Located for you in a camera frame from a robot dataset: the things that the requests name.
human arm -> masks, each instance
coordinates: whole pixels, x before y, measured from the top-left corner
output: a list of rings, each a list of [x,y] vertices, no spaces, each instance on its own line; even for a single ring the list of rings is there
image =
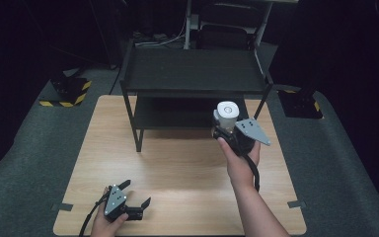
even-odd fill
[[[128,218],[128,214],[124,213],[119,216],[115,221],[109,222],[104,216],[105,203],[101,203],[98,206],[98,212],[94,219],[94,225],[92,227],[91,237],[114,237],[115,233]]]
[[[227,173],[235,192],[245,235],[247,237],[289,236],[255,190],[254,176],[247,161],[238,157],[223,138],[219,137],[217,141],[227,160]],[[249,154],[256,165],[260,162],[260,150],[261,144],[256,141]]]

desk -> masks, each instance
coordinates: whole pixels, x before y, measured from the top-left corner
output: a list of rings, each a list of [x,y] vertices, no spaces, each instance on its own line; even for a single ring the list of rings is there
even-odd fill
[[[253,113],[257,103],[246,105]],[[262,148],[261,194],[290,234],[303,234],[301,209],[287,205],[297,197],[266,104],[259,123],[272,142]],[[127,179],[127,204],[152,201],[143,220],[126,222],[120,236],[243,235],[226,161],[209,131],[150,130],[142,152],[133,142],[123,96],[101,97],[63,199],[73,208],[59,211],[56,235],[77,235],[104,187]],[[85,233],[91,229],[92,221]]]
[[[257,45],[260,44],[260,42],[263,38],[265,28],[266,28],[267,19],[269,17],[270,10],[272,8],[272,3],[273,2],[297,3],[298,0],[258,0],[258,1],[266,2],[266,9],[265,9],[264,17],[263,17],[263,22],[261,23],[261,27],[258,30]],[[197,19],[197,17],[194,17],[193,14],[191,13],[191,5],[192,5],[192,0],[188,0],[187,1],[187,20],[186,20],[186,40],[184,43],[184,49],[190,49],[190,30],[191,29],[197,29],[197,27],[193,27],[192,23],[191,23],[191,22],[193,22],[193,20]]]

person's right hand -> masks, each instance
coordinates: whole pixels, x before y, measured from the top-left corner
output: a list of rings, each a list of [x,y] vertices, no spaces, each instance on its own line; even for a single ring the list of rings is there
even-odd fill
[[[234,188],[246,186],[252,187],[254,175],[252,174],[248,162],[243,157],[237,156],[222,137],[217,138],[217,141],[227,159],[227,173],[229,174],[232,186]],[[249,157],[251,157],[257,166],[260,163],[260,151],[261,144],[258,141],[255,141],[254,148],[252,148],[249,153]]]

black cable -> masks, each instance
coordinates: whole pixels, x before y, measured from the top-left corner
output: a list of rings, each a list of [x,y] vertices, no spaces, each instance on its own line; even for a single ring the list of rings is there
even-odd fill
[[[103,41],[104,50],[106,51],[106,54],[108,56],[110,54],[109,54],[109,49],[107,48],[107,42],[106,42],[106,39],[104,38],[104,34],[103,34],[102,29],[101,29],[100,22],[97,19],[97,13],[95,11],[94,5],[92,4],[91,0],[89,0],[89,5],[91,6],[92,15],[94,16],[95,23],[97,24],[97,28],[98,28],[98,32],[100,33],[101,40]]]
[[[260,172],[258,171],[257,165],[254,163],[254,161],[249,157],[249,155],[243,155],[246,161],[248,161],[249,168],[251,168],[252,173],[254,174],[255,180],[254,180],[254,186],[255,189],[259,192],[260,191]]]
[[[115,87],[115,83],[116,83],[116,81],[118,80],[118,76],[119,76],[119,73],[121,72],[121,68],[118,70],[118,72],[117,72],[117,74],[116,74],[116,76],[115,76],[115,80],[114,80],[114,82],[113,82],[113,85],[112,85],[112,88],[110,89],[110,92],[109,92],[109,95],[113,92],[113,90],[114,90],[114,87]]]
[[[97,207],[98,207],[101,203],[103,203],[104,201],[107,200],[107,197],[108,197],[109,195],[110,195],[110,193],[107,192],[106,194],[104,194],[104,195],[100,198],[100,200],[98,200],[97,202],[95,202],[94,208],[92,208],[91,212],[89,212],[89,214],[88,214],[88,215],[86,216],[86,218],[85,218],[85,221],[84,221],[84,223],[83,223],[83,225],[82,225],[82,228],[81,228],[81,232],[79,233],[79,237],[83,237],[83,236],[84,236],[85,229],[86,229],[86,227],[87,227],[87,225],[88,225],[88,223],[89,223],[89,220],[90,220],[91,217],[92,217],[92,214],[94,213],[94,211],[97,209]]]
[[[64,54],[66,54],[66,55],[69,55],[69,56],[72,56],[72,57],[76,57],[76,58],[78,58],[78,59],[81,59],[81,60],[84,60],[84,61],[87,61],[87,62],[92,62],[92,63],[96,63],[96,64],[104,64],[104,63],[102,63],[102,62],[99,62],[98,60],[94,60],[94,59],[90,59],[90,58],[86,58],[86,57],[83,57],[83,56],[77,55],[77,54],[75,54],[75,53],[72,53],[72,52],[69,52],[69,51],[63,50],[63,49],[61,49],[61,48],[59,48],[59,47],[56,47],[56,46],[54,46],[54,45],[51,45],[51,44],[49,44],[48,47],[50,47],[50,48],[52,48],[52,49],[54,49],[54,50],[57,50],[57,51],[59,51],[59,52],[62,52],[62,53],[64,53]],[[116,69],[117,67],[118,67],[118,65],[116,65],[115,67],[110,67],[110,66],[109,66],[110,70],[114,70],[114,69]]]
[[[254,174],[254,187],[259,192],[260,191],[260,172],[258,171],[257,165],[254,163],[254,161],[249,157],[248,154],[244,154],[242,151],[242,148],[240,147],[238,136],[234,136],[236,144],[238,145],[240,153],[242,153],[242,157],[245,158],[245,160],[248,162],[249,168],[251,168],[252,174]]]
[[[178,40],[180,38],[182,38],[183,36],[185,36],[185,34],[182,35],[182,33],[184,32],[184,29],[186,28],[186,23],[187,23],[187,14],[186,16],[184,17],[184,24],[183,26],[181,27],[181,31],[180,33],[178,34],[177,37],[175,38],[172,38],[172,39],[165,39],[165,40],[161,40],[161,41],[152,41],[152,42],[138,42],[135,44],[135,46],[144,46],[144,45],[149,45],[149,46],[160,46],[160,45],[164,45],[166,43],[170,43],[170,42],[173,42],[175,40]]]
[[[30,9],[30,6],[29,4],[27,4],[27,2],[25,0],[22,0],[24,6],[27,8],[27,11],[29,12],[29,16],[30,18],[32,19],[32,21],[34,22],[34,24],[36,25],[39,33],[41,34],[41,36],[45,39],[45,33],[44,33],[44,30],[42,29],[42,27],[39,25],[36,17],[34,16],[32,10]]]

chair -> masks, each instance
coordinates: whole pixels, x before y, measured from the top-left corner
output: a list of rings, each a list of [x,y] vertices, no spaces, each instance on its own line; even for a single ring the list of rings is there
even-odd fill
[[[210,3],[199,12],[196,48],[252,50],[262,20],[263,12],[253,6],[228,2]]]

